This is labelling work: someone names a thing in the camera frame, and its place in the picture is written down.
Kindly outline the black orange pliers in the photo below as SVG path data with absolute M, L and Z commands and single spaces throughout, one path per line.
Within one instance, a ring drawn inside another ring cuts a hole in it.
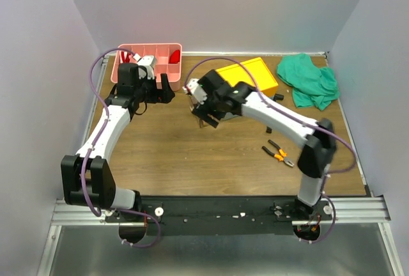
M 285 153 L 283 151 L 283 149 L 275 142 L 273 142 L 273 140 L 269 139 L 268 143 L 270 145 L 272 145 L 276 150 L 276 152 L 270 151 L 266 146 L 262 146 L 261 149 L 269 156 L 277 159 L 279 162 L 283 162 L 284 164 L 286 164 L 289 167 L 294 167 L 295 164 L 288 158 L 287 153 Z

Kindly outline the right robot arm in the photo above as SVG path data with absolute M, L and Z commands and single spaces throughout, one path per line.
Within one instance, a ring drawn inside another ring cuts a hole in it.
M 193 115 L 212 127 L 217 127 L 219 120 L 231 113 L 259 121 L 292 140 L 301 149 L 297 167 L 302 180 L 291 212 L 303 220 L 316 214 L 324 176 L 337 149 L 335 140 L 329 135 L 333 131 L 331 121 L 301 116 L 246 82 L 231 86 L 215 70 L 200 79 L 189 80 L 183 89 L 195 100 Z

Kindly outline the clear acrylic drawer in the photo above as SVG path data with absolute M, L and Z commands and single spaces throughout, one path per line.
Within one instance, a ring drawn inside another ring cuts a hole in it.
M 189 96 L 189 109 L 190 112 L 192 113 L 193 117 L 196 119 L 197 124 L 199 125 L 199 128 L 204 128 L 206 126 L 206 123 L 199 117 L 197 117 L 195 114 L 193 114 L 193 110 L 196 108 L 198 105 L 198 101 L 193 97 Z

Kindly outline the black ribbed tool handle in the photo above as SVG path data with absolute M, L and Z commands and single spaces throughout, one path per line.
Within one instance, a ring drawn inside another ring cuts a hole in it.
M 272 101 L 274 101 L 274 102 L 281 102 L 281 101 L 284 100 L 284 95 L 276 93 L 276 94 L 275 94 L 274 96 L 272 96 L 270 99 L 271 99 Z M 266 127 L 266 133 L 267 133 L 267 134 L 271 134 L 271 133 L 272 133 L 272 129 L 271 129 L 269 126 Z

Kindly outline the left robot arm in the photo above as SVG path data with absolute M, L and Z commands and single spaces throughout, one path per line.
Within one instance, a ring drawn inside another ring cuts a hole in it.
M 141 216 L 140 193 L 116 185 L 109 160 L 140 105 L 168 104 L 175 96 L 166 74 L 161 74 L 162 86 L 157 87 L 155 65 L 153 56 L 119 65 L 118 81 L 103 100 L 104 109 L 94 131 L 74 155 L 61 161 L 66 204 L 86 206 L 97 217 L 103 210 L 119 210 L 129 222 Z

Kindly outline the yellow and grey drawer box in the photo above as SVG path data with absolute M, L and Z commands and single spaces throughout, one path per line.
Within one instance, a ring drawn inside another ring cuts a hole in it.
M 279 84 L 261 57 L 242 61 L 241 65 L 247 69 L 252 78 L 256 81 L 265 99 L 273 97 L 276 94 Z M 250 86 L 255 86 L 250 75 L 239 64 L 218 68 L 216 72 L 228 82 L 231 87 L 234 87 L 239 82 L 245 82 Z M 243 111 L 245 117 L 255 119 L 262 123 L 268 123 L 270 120 L 269 116 L 272 115 L 273 110 L 263 108 L 265 104 L 261 101 L 258 93 L 249 96 L 249 102 L 249 107 L 246 107 Z

